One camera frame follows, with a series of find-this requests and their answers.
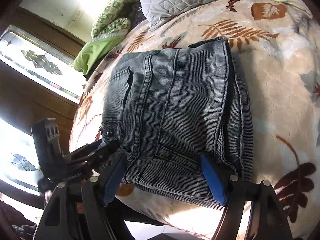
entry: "blue gripper pad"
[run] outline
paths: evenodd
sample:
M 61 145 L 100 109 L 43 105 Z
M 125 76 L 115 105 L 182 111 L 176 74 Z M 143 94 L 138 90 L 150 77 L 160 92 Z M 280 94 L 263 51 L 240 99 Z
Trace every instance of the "blue gripper pad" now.
M 204 154 L 201 155 L 201 170 L 208 183 L 213 198 L 224 206 L 227 202 L 227 198 L 223 184 Z

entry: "green patterned cloth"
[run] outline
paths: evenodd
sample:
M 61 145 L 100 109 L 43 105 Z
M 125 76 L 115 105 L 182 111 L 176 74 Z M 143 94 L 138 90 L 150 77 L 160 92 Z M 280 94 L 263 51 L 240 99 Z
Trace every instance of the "green patterned cloth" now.
M 95 38 L 104 33 L 114 32 L 114 23 L 118 20 L 121 10 L 126 3 L 130 3 L 137 0 L 109 0 L 104 11 L 99 14 L 98 19 L 93 24 L 91 36 Z M 122 26 L 123 29 L 130 29 L 130 23 L 128 26 Z
M 101 58 L 127 35 L 131 21 L 126 15 L 130 14 L 127 3 L 138 0 L 109 0 L 104 11 L 94 22 L 91 36 L 92 41 L 84 45 L 73 62 L 75 70 L 87 75 L 97 59 Z

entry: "rivet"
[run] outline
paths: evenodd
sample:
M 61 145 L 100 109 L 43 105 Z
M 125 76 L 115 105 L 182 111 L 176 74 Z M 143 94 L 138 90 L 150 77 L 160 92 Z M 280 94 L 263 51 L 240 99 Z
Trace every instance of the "rivet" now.
M 98 181 L 98 177 L 97 176 L 92 176 L 90 179 L 89 179 L 89 181 L 90 182 L 96 182 L 96 181 Z
M 115 134 L 115 131 L 114 131 L 113 129 L 108 129 L 108 130 L 107 130 L 107 135 L 108 135 L 108 136 L 111 137 L 111 136 L 113 136 L 114 134 Z
M 271 185 L 270 181 L 267 180 L 267 179 L 265 179 L 265 180 L 263 181 L 263 184 L 264 184 L 265 186 L 270 186 L 270 185 Z
M 58 183 L 57 187 L 58 188 L 63 188 L 65 185 L 66 185 L 65 182 L 60 182 L 60 183 Z
M 231 175 L 230 176 L 230 180 L 232 180 L 232 181 L 238 181 L 238 176 L 236 176 L 236 175 Z

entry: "leaf pattern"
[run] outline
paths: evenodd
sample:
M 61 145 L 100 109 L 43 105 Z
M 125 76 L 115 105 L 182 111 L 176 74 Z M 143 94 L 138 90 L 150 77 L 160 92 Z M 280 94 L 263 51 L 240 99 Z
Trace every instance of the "leaf pattern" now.
M 274 186 L 279 189 L 277 194 L 280 202 L 284 206 L 291 223 L 295 223 L 298 216 L 298 206 L 305 208 L 308 204 L 308 198 L 303 192 L 310 192 L 314 188 L 314 183 L 306 176 L 316 172 L 316 166 L 313 163 L 299 164 L 299 159 L 292 145 L 284 138 L 277 135 L 277 139 L 282 141 L 294 154 L 298 167 L 282 177 Z
M 99 141 L 100 139 L 102 138 L 102 135 L 101 135 L 101 127 L 99 128 L 99 131 L 98 131 L 98 133 L 97 133 L 97 135 L 96 135 L 96 137 L 95 137 L 95 139 L 94 139 L 94 141 L 96 142 L 96 141 Z
M 116 195 L 118 197 L 127 197 L 133 192 L 134 188 L 135 188 L 135 186 L 133 184 L 121 183 L 120 187 L 118 188 L 118 190 L 116 192 Z
M 98 82 L 98 80 L 100 79 L 101 76 L 102 76 L 102 73 L 98 73 L 98 74 L 93 78 L 92 87 L 95 86 L 95 84 Z
M 145 41 L 149 40 L 152 36 L 146 38 L 145 37 L 146 32 L 140 33 L 138 36 L 136 36 L 133 40 L 133 42 L 130 44 L 128 48 L 128 52 L 133 52 L 137 48 L 139 48 Z
M 223 20 L 213 25 L 199 26 L 208 26 L 201 36 L 204 40 L 215 37 L 228 39 L 230 47 L 232 48 L 236 45 L 239 52 L 241 52 L 244 43 L 249 44 L 251 41 L 260 41 L 260 38 L 270 41 L 269 38 L 276 38 L 279 35 L 279 33 L 271 34 L 261 29 L 255 30 L 253 28 L 247 28 L 231 19 Z
M 108 53 L 106 58 L 116 59 L 117 57 L 120 56 L 122 51 L 123 51 L 123 48 L 115 50 L 114 53 L 110 52 L 110 53 Z
M 240 0 L 228 0 L 228 5 L 226 6 L 227 9 L 229 9 L 231 12 L 236 12 L 235 4 Z
M 81 122 L 82 119 L 86 116 L 86 114 L 89 111 L 89 108 L 90 108 L 91 104 L 92 104 L 92 97 L 91 96 L 85 98 L 82 101 L 82 105 L 81 105 L 81 108 L 80 108 L 79 122 Z
M 81 96 L 81 98 L 80 98 L 80 101 L 79 101 L 79 104 L 78 104 L 78 108 L 81 106 L 83 100 L 86 99 L 87 95 L 88 95 L 88 93 L 83 93 L 83 94 L 82 94 L 82 96 Z
M 279 19 L 285 16 L 287 8 L 283 4 L 273 5 L 269 2 L 254 3 L 251 6 L 251 14 L 255 21 L 261 19 Z
M 317 95 L 317 99 L 320 97 L 320 85 L 318 84 L 318 82 L 316 82 L 312 93 Z
M 182 40 L 183 36 L 179 36 L 178 38 L 175 38 L 173 41 L 170 42 L 169 45 L 167 45 L 167 43 L 165 43 L 164 45 L 162 45 L 163 49 L 174 49 L 177 44 Z
M 14 166 L 16 166 L 21 171 L 36 171 L 37 168 L 32 165 L 27 159 L 20 154 L 11 154 L 13 156 L 12 163 Z

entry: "fleece blanket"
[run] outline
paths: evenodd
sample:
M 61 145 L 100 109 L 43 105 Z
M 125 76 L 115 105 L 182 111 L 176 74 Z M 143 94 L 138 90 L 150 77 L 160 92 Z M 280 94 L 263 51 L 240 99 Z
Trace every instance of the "fleece blanket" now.
M 320 219 L 320 27 L 299 0 L 219 0 L 193 8 L 155 31 L 136 26 L 91 76 L 74 118 L 70 150 L 99 138 L 106 77 L 121 56 L 227 38 L 241 64 L 252 104 L 252 181 L 268 179 L 282 202 L 294 238 Z M 121 184 L 117 197 L 165 224 L 210 239 L 222 212 Z M 250 204 L 238 239 L 244 237 Z
M 126 4 L 137 0 L 109 0 L 93 24 L 91 37 L 73 62 L 75 70 L 87 75 L 95 61 L 118 45 L 129 32 L 131 20 Z

